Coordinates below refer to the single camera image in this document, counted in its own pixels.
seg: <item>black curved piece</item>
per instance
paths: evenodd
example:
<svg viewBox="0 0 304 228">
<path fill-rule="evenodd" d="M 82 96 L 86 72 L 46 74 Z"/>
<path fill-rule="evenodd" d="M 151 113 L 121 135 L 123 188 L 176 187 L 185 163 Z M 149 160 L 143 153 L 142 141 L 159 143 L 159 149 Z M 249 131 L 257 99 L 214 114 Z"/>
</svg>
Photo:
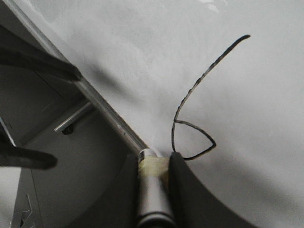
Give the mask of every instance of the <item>black curved piece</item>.
<svg viewBox="0 0 304 228">
<path fill-rule="evenodd" d="M 103 195 L 65 228 L 134 228 L 137 193 L 137 158 L 129 154 Z"/>
<path fill-rule="evenodd" d="M 49 55 L 0 25 L 0 64 L 51 73 L 65 81 L 78 81 L 76 66 Z"/>
<path fill-rule="evenodd" d="M 178 152 L 170 157 L 169 197 L 178 228 L 255 228 L 216 199 Z"/>
</svg>

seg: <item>gray panel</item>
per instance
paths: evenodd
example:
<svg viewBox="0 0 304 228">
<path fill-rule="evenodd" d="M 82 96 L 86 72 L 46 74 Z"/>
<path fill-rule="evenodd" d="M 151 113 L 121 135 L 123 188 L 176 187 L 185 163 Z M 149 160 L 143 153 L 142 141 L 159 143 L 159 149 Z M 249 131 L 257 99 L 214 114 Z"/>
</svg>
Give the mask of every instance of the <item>gray panel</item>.
<svg viewBox="0 0 304 228">
<path fill-rule="evenodd" d="M 18 140 L 62 100 L 33 71 L 0 66 L 0 116 Z"/>
<path fill-rule="evenodd" d="M 22 169 L 12 228 L 43 228 L 31 169 Z"/>
<path fill-rule="evenodd" d="M 130 152 L 96 112 L 75 123 L 72 134 L 56 133 L 54 128 L 78 108 L 28 144 L 58 158 L 57 167 L 32 171 L 45 228 L 64 227 L 82 214 L 108 187 Z"/>
</svg>

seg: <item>beige tape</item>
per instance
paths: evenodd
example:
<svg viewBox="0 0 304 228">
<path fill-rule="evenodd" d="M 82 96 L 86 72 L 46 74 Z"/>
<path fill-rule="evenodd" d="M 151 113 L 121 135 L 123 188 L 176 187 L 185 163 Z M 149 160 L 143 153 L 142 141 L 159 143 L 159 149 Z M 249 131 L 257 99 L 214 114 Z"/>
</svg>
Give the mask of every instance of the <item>beige tape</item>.
<svg viewBox="0 0 304 228">
<path fill-rule="evenodd" d="M 147 156 L 138 165 L 140 177 L 154 176 L 159 177 L 164 185 L 168 185 L 169 158 Z"/>
</svg>

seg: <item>white surface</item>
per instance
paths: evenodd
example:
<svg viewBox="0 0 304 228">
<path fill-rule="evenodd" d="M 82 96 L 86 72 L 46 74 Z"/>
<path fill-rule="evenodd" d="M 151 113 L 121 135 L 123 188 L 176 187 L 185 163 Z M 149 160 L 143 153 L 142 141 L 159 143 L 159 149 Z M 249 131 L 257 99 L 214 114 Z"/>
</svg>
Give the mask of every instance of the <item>white surface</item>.
<svg viewBox="0 0 304 228">
<path fill-rule="evenodd" d="M 260 227 L 304 224 L 304 4 L 237 0 L 16 0 L 154 150 L 171 152 L 182 98 L 237 38 L 250 34 L 191 95 L 179 119 L 218 146 L 189 162 L 227 206 Z M 184 156 L 208 146 L 177 124 Z"/>
</svg>

